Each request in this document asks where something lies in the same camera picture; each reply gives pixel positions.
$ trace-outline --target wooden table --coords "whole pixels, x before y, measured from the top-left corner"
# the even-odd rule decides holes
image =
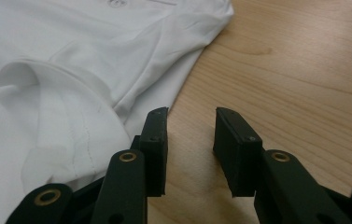
[[[352,0],[233,0],[168,119],[166,195],[149,223],[258,223],[232,198],[212,153],[215,110],[239,112],[266,149],[288,151],[318,183],[352,190]]]

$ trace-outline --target white t-shirt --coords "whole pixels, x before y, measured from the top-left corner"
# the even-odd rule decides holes
[[[0,223],[32,189],[102,175],[231,15],[229,0],[0,0]]]

